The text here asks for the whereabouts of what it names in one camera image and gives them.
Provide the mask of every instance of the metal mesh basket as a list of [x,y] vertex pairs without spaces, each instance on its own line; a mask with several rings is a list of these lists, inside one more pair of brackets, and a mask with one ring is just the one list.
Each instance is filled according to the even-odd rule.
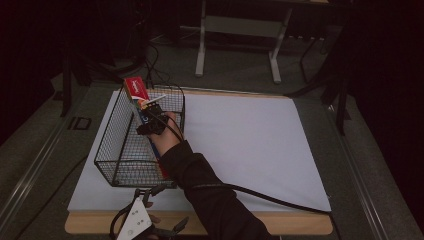
[[[176,85],[154,85],[148,89],[151,99],[166,94],[159,102],[165,112],[174,112],[176,122],[184,131],[184,93]],[[94,164],[113,187],[153,187],[176,185],[160,168],[149,139],[137,135],[132,103],[121,88],[113,106]]]

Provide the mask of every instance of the cable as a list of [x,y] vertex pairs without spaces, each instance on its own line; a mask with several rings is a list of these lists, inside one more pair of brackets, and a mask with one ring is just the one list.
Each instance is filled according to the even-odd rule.
[[44,209],[47,207],[47,205],[51,202],[51,200],[54,198],[54,196],[59,192],[60,188],[63,186],[63,184],[65,183],[65,181],[69,178],[69,176],[75,171],[75,169],[81,164],[83,163],[86,159],[88,158],[88,155],[83,157],[81,160],[79,160],[73,167],[72,169],[66,174],[66,176],[63,178],[63,180],[59,183],[59,186],[54,190],[54,192],[52,193],[52,195],[49,197],[49,199],[47,199],[47,201],[44,203],[44,205],[40,208],[40,210],[38,210],[38,212],[31,218],[31,220],[24,226],[24,228],[22,228],[22,230],[18,233],[18,235],[16,235],[16,237],[14,238],[14,240],[18,240],[22,234],[28,229],[29,226],[31,226],[31,224],[35,221],[35,219],[37,219],[37,217],[44,211]]
[[112,220],[112,222],[111,222],[111,224],[110,224],[110,228],[109,228],[109,237],[110,237],[110,239],[112,239],[112,240],[115,240],[116,239],[116,236],[115,236],[115,224],[116,224],[116,221],[118,221],[118,219],[122,216],[122,215],[124,215],[125,213],[128,213],[128,212],[130,212],[130,210],[131,210],[131,207],[132,207],[132,205],[133,205],[133,203],[130,203],[130,204],[128,204],[126,207],[124,207],[123,209],[121,209],[116,215],[115,215],[115,217],[113,218],[113,220]]
[[200,184],[200,185],[195,185],[193,187],[191,187],[191,189],[194,190],[200,190],[200,189],[208,189],[208,188],[224,188],[224,189],[233,189],[233,190],[237,190],[239,192],[244,192],[247,194],[250,194],[252,196],[258,197],[258,198],[262,198],[265,199],[267,201],[279,204],[279,205],[283,205],[283,206],[287,206],[287,207],[291,207],[291,208],[295,208],[295,209],[299,209],[299,210],[303,210],[303,211],[308,211],[308,212],[313,212],[313,213],[321,213],[321,214],[328,214],[329,212],[327,211],[323,211],[323,210],[319,210],[319,209],[315,209],[315,208],[310,208],[310,207],[305,207],[305,206],[301,206],[301,205],[297,205],[294,203],[289,203],[280,199],[276,199],[273,197],[270,197],[268,195],[244,188],[244,187],[240,187],[237,185],[233,185],[233,184],[227,184],[227,183],[212,183],[212,184]]

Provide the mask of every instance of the black sleeve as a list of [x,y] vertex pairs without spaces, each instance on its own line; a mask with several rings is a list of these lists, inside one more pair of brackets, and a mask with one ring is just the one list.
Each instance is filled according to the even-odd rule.
[[265,225],[257,219],[230,189],[193,190],[205,183],[222,183],[200,153],[193,153],[187,141],[166,152],[161,165],[184,189],[188,201],[212,239],[270,239]]

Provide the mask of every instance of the table leg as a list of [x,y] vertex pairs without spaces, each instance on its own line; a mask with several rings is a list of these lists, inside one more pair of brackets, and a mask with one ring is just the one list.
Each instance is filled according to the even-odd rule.
[[206,18],[206,0],[202,1],[202,18],[200,20],[200,47],[197,54],[196,77],[203,76],[203,67],[205,65],[205,18]]
[[292,9],[290,8],[289,10],[287,10],[284,23],[281,26],[280,33],[277,36],[277,43],[274,47],[274,50],[269,52],[269,61],[271,64],[272,78],[274,80],[274,83],[276,84],[281,83],[281,75],[280,75],[280,71],[278,70],[277,55],[278,55],[278,52],[280,51],[281,43],[283,42],[284,34],[286,32],[291,13],[292,13]]

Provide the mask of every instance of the white paper sheet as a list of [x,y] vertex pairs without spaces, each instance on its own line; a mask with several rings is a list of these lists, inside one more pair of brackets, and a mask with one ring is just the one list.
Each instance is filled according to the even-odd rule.
[[[134,189],[111,187],[94,166],[105,119],[69,211],[118,210],[132,200]],[[185,136],[224,182],[331,211],[292,100],[186,94]],[[293,211],[244,193],[238,197],[251,211]],[[152,210],[193,211],[180,189],[165,190],[151,200]]]

